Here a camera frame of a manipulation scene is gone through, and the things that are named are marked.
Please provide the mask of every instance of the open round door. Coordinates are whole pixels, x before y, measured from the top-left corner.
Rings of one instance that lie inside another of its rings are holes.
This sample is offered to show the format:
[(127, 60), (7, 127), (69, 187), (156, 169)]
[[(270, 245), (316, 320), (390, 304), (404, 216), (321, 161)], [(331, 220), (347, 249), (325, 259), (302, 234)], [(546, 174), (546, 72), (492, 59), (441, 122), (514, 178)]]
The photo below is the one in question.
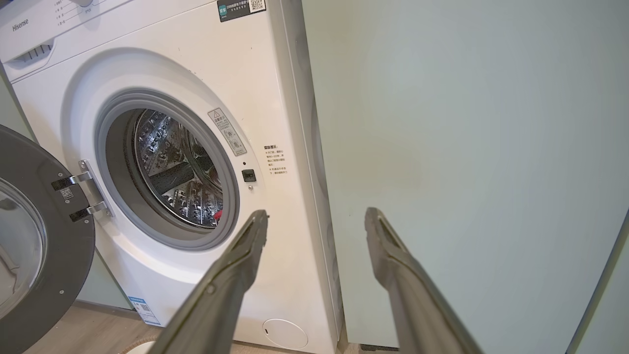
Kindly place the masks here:
[(94, 219), (77, 219), (89, 203), (71, 177), (47, 151), (0, 125), (0, 353), (29, 349), (83, 287)]

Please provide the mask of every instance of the wooden floor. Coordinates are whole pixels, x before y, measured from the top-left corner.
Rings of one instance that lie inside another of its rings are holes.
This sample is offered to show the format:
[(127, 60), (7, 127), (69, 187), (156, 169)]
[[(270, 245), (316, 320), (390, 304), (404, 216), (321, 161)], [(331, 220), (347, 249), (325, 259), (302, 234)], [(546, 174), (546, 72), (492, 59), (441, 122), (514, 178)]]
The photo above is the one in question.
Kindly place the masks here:
[[(118, 354), (137, 341), (159, 335), (161, 328), (142, 322), (132, 311), (76, 302), (65, 316), (25, 354)], [(234, 343), (231, 354), (298, 353)], [(337, 354), (358, 354), (359, 346), (342, 335)]]

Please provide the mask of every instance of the hisense logo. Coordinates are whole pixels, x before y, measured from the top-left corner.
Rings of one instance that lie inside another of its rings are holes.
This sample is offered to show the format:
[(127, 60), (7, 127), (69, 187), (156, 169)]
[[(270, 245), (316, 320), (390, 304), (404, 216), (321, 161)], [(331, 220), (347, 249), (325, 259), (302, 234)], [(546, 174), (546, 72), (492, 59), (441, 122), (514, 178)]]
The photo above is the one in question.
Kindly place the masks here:
[(24, 21), (18, 23), (17, 25), (13, 25), (13, 31), (15, 32), (15, 31), (19, 30), (20, 28), (22, 28), (22, 27), (24, 27), (26, 25), (28, 25), (28, 20), (24, 20)]

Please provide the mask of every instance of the metal hinge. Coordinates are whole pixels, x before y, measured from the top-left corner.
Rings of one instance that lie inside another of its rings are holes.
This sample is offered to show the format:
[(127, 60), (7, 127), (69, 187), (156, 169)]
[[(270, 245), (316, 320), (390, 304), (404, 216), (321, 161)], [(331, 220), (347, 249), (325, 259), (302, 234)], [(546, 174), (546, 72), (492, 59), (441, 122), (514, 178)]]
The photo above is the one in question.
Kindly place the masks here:
[(54, 181), (52, 183), (52, 188), (55, 191), (62, 191), (72, 185), (78, 185), (80, 182), (86, 182), (89, 191), (92, 193), (94, 198), (97, 198), (97, 202), (94, 205), (90, 205), (85, 209), (81, 209), (78, 212), (74, 212), (70, 214), (70, 218), (72, 221), (78, 221), (92, 215), (101, 210), (105, 211), (105, 214), (108, 216), (114, 216), (111, 211), (111, 206), (107, 202), (107, 200), (103, 197), (103, 191), (101, 186), (98, 184), (94, 176), (92, 175), (92, 169), (89, 165), (89, 161), (81, 160), (79, 161), (79, 167), (81, 168), (82, 173), (77, 174), (76, 176), (69, 176), (66, 178), (62, 178), (60, 180)]

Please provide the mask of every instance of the door glass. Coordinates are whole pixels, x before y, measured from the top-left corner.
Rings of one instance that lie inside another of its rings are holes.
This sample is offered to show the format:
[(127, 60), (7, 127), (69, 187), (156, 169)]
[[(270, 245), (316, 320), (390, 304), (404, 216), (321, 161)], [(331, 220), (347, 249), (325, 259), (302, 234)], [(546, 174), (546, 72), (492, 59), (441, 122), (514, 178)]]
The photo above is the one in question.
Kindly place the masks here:
[(39, 274), (44, 230), (32, 203), (0, 178), (0, 318), (19, 304)]
[(180, 220), (214, 229), (223, 209), (223, 190), (214, 163), (177, 120), (143, 110), (133, 127), (133, 155), (151, 196)]

